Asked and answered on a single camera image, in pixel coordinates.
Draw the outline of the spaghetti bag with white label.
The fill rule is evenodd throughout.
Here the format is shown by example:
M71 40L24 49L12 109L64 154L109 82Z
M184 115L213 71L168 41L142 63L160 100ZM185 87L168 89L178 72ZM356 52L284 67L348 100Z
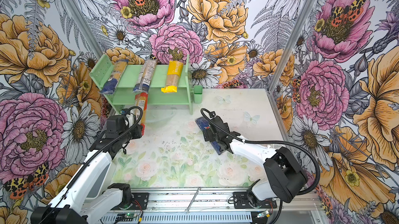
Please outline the spaghetti bag with white label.
M133 93L148 93L157 64L158 62L154 59L148 59L144 62L139 72L136 85L133 88Z

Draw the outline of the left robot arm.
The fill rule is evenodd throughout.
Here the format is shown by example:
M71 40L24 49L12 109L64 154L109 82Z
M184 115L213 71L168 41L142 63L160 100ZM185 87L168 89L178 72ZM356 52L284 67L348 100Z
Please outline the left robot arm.
M81 167L61 192L46 207L38 207L30 217L33 224L95 224L115 207L128 208L133 202L130 185L114 183L89 204L87 196L117 153L132 139L142 137L142 113L129 123L127 116L107 119L104 130L90 147Z

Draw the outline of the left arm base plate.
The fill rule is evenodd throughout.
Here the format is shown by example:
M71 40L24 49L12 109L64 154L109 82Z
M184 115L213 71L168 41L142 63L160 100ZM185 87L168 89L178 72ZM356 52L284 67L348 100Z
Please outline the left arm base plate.
M116 206L112 210L146 210L149 203L150 194L147 192L133 192L132 203L123 206Z

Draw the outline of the yellow spaghetti bag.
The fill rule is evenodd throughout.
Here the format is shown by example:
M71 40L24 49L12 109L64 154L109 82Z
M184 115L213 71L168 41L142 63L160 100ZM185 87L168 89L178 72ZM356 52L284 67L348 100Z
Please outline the yellow spaghetti bag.
M176 93L178 91L178 83L182 74L183 67L184 64L182 62L169 62L165 86L161 88L161 92Z

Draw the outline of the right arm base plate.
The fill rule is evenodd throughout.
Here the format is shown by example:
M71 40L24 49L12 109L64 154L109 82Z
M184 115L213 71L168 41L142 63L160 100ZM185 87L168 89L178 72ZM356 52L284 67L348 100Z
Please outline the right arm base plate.
M258 200L252 193L248 192L233 192L232 202L235 209L247 208L261 208L261 209L275 209L277 203L272 198L265 200Z

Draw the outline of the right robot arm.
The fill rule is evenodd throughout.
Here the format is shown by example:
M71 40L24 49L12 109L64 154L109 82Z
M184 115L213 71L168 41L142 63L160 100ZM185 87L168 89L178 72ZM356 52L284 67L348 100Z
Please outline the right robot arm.
M202 131L204 140L211 143L219 155L228 152L247 158L266 173L266 179L258 178L247 189L246 201L251 207L262 207L263 202L273 198L290 203L307 184L306 173L286 147L275 149L261 144L250 144L240 133L231 132L228 124L219 116L211 120L200 117L195 122Z

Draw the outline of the spaghetti bag with blue end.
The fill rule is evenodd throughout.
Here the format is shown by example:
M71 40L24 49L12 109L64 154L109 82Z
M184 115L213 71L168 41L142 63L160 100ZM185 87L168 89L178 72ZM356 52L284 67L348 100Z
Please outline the spaghetti bag with blue end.
M116 87L124 71L126 70L127 65L128 65L127 59L121 59L115 62L113 71L111 72L109 79L106 81L102 90L100 91L100 94L103 95L114 94Z

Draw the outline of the red spaghetti bag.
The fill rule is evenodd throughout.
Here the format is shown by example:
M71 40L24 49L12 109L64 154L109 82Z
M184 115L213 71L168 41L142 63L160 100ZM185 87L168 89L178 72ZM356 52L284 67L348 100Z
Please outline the red spaghetti bag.
M139 125L141 126L141 135L142 136L144 135L144 131L145 131L147 105L148 105L148 93L146 93L146 92L138 93L135 96L135 106L140 107L142 113L140 113L139 110L135 110L134 114L137 119L141 116Z

